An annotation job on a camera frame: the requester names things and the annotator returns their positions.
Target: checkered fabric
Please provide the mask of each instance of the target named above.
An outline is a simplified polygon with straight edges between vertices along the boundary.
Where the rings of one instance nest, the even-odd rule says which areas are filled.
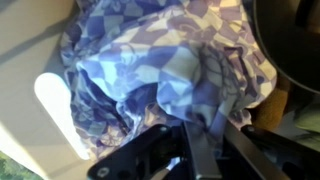
[[[77,132],[101,159],[176,117],[221,139],[250,119],[276,71],[241,0],[77,0],[61,42]]]

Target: beige wall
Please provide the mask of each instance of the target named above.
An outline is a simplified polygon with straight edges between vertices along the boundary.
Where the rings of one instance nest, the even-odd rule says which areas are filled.
[[[72,0],[0,0],[0,150],[48,179],[86,179],[81,160],[34,93],[44,72],[63,72],[60,35]]]

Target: sunlight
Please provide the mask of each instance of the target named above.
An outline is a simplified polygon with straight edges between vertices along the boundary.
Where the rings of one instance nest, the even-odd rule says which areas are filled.
[[[41,74],[34,86],[37,98],[69,141],[81,159],[89,155],[73,126],[71,117],[71,93],[61,77],[53,73]]]

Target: crumpled cloth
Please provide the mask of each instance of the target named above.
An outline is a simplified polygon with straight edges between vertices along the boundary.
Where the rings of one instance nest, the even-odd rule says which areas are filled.
[[[77,0],[61,42],[71,110],[93,160],[154,124],[193,121],[221,140],[250,120],[276,71],[241,0]]]

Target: white surface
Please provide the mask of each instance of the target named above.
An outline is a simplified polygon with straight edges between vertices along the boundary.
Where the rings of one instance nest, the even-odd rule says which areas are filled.
[[[78,157],[34,93],[36,78],[62,74],[58,43],[72,0],[0,0],[1,150],[48,179],[86,179]]]
[[[41,74],[35,82],[34,91],[78,156],[88,160],[87,150],[73,125],[70,108],[71,92],[63,79],[53,73]]]

